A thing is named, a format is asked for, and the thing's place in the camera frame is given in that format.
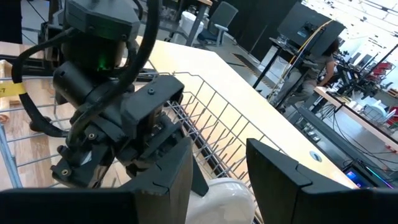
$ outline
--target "person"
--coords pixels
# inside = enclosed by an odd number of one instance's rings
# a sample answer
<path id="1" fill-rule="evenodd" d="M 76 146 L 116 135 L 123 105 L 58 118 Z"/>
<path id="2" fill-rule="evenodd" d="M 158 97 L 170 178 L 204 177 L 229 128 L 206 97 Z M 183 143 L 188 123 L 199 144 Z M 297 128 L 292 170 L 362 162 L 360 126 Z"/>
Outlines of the person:
<path id="1" fill-rule="evenodd" d="M 333 76 L 335 69 L 335 61 L 333 59 L 333 53 L 338 51 L 339 41 L 336 39 L 333 43 L 325 50 L 325 52 L 320 57 L 314 57 L 313 55 L 308 56 L 308 59 L 315 63 L 317 66 L 308 69 L 306 77 L 302 82 L 302 91 L 294 93 L 293 96 L 288 97 L 285 100 L 284 108 L 294 105 L 299 101 L 307 100 L 313 93 L 315 87 L 323 86 L 328 83 L 330 78 Z M 326 75 L 324 79 L 317 84 L 318 76 L 326 67 Z M 294 86 L 294 84 L 300 79 L 302 74 L 297 68 L 293 68 L 290 72 L 290 76 L 286 79 L 280 92 L 272 100 L 272 104 L 276 106 L 283 97 L 289 92 L 289 90 Z"/>

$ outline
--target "yellow cable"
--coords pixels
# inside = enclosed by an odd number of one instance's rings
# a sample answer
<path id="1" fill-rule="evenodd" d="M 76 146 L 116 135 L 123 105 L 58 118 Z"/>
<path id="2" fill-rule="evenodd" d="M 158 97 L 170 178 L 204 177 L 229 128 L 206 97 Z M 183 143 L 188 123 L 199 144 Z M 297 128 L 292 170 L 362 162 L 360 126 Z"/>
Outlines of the yellow cable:
<path id="1" fill-rule="evenodd" d="M 304 50 L 304 48 L 306 47 L 306 45 L 313 39 L 313 37 L 315 37 L 315 35 L 321 30 L 323 29 L 325 26 L 327 26 L 329 23 L 331 23 L 333 21 L 333 19 L 329 20 L 328 22 L 324 23 L 322 26 L 320 26 L 305 42 L 304 44 L 299 48 L 297 54 L 300 55 L 301 51 Z M 292 65 L 293 60 L 296 58 L 296 56 L 294 55 L 292 57 L 292 59 L 290 60 L 290 62 L 286 65 L 284 72 L 282 73 L 282 76 L 279 78 L 278 82 L 275 84 L 275 86 L 273 87 L 273 89 L 271 90 L 271 93 L 268 95 L 267 101 L 269 101 L 271 99 L 271 97 L 274 95 L 274 91 L 276 89 L 277 86 L 279 86 L 280 82 L 285 78 L 286 71 L 287 68 Z"/>

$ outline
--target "grey floor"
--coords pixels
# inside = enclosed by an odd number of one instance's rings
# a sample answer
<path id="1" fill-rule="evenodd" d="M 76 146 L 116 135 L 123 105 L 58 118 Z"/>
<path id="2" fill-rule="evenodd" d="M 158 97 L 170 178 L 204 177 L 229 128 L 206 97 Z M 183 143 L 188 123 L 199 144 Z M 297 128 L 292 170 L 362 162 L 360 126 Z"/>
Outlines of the grey floor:
<path id="1" fill-rule="evenodd" d="M 48 7 L 49 7 L 47 1 L 35 0 L 32 1 L 31 3 L 36 8 L 36 10 L 42 15 L 43 18 L 47 18 Z M 33 10 L 33 8 L 28 4 L 26 0 L 22 0 L 21 4 L 22 4 L 22 26 L 30 29 L 39 30 L 40 24 L 43 22 L 43 20 Z M 145 26 L 141 26 L 139 35 L 142 35 L 144 33 L 144 29 Z M 32 45 L 37 43 L 37 33 L 23 30 L 23 34 L 24 34 L 23 36 L 24 44 Z M 169 36 L 168 32 L 160 30 L 157 38 L 159 40 L 164 40 L 168 36 Z M 184 44 L 184 41 L 177 40 L 177 44 Z M 207 49 L 216 52 L 225 62 L 229 63 L 236 63 L 236 64 L 241 63 L 231 53 L 243 55 L 253 65 L 259 68 L 259 70 L 264 69 L 264 67 L 267 65 L 268 61 L 271 59 L 271 57 L 276 51 L 276 49 L 270 49 L 265 59 L 259 62 L 258 60 L 247 54 L 247 52 L 243 50 L 241 47 L 237 46 L 232 39 L 227 37 L 224 38 L 223 46 L 207 47 Z M 273 64 L 273 66 L 271 67 L 271 70 L 267 73 L 266 75 L 267 78 L 272 82 L 277 83 L 286 64 L 287 62 L 284 61 L 283 59 L 281 58 L 277 59 L 275 61 L 275 64 Z M 257 77 L 255 77 L 247 68 L 236 65 L 230 65 L 230 66 L 247 81 L 248 85 L 253 85 L 254 82 L 257 80 Z M 262 96 L 267 96 L 271 92 L 270 88 L 268 88 L 263 83 L 260 83 L 257 89 L 262 90 L 261 92 Z M 289 116 L 291 112 L 292 108 L 288 108 L 284 116 Z M 359 145 L 361 145 L 365 148 L 366 151 L 369 151 L 371 153 L 389 152 L 382 141 L 380 141 L 377 137 L 372 135 L 369 131 L 362 128 L 358 123 L 353 121 L 351 118 L 347 117 L 347 115 L 339 112 L 336 115 L 336 119 L 341 128 L 341 132 L 343 133 L 343 135 L 347 137 L 349 141 L 352 142 L 353 144 L 357 145 L 358 147 L 360 147 Z M 332 126 L 333 121 L 331 119 L 326 119 L 325 122 L 327 122 L 330 126 Z M 336 157 L 339 157 L 341 160 L 346 159 L 345 156 L 339 154 L 335 146 L 333 146 L 326 139 L 323 138 L 322 142 L 323 143 L 319 144 L 319 146 L 323 148 L 325 151 L 328 151 L 331 154 L 333 153 L 336 154 Z M 395 163 L 398 162 L 397 154 L 378 154 L 377 157 L 394 162 L 392 163 L 392 162 L 380 161 L 378 159 L 370 157 L 370 159 L 374 161 L 380 168 L 385 169 L 387 167 L 388 169 L 398 170 L 398 166 Z"/>

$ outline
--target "trash bin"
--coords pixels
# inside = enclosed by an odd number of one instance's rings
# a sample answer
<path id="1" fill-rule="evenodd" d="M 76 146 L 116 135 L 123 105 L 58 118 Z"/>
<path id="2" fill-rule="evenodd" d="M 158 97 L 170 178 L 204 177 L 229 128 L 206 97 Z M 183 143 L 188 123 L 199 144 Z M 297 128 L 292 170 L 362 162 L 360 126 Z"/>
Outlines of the trash bin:
<path id="1" fill-rule="evenodd" d="M 182 12 L 181 19 L 180 19 L 180 28 L 186 33 L 187 36 L 189 36 L 189 33 L 191 32 L 193 23 L 195 22 L 196 18 L 197 17 L 190 12 L 187 12 L 187 11 Z M 203 26 L 204 26 L 204 23 L 200 22 L 200 25 L 199 25 L 197 33 L 195 34 L 194 40 L 198 37 L 198 34 L 200 34 L 200 32 L 203 30 Z M 181 35 L 175 34 L 175 38 L 173 41 L 174 43 L 185 44 L 186 41 L 187 40 L 184 37 L 182 37 Z"/>

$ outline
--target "yellow label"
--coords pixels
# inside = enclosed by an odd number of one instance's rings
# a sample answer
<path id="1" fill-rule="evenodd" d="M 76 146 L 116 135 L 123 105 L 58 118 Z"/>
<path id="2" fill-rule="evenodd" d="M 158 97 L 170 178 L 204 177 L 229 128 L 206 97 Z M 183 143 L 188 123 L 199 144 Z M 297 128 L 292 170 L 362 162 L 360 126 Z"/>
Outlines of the yellow label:
<path id="1" fill-rule="evenodd" d="M 16 96 L 26 93 L 22 83 L 0 83 L 0 98 L 7 96 Z"/>

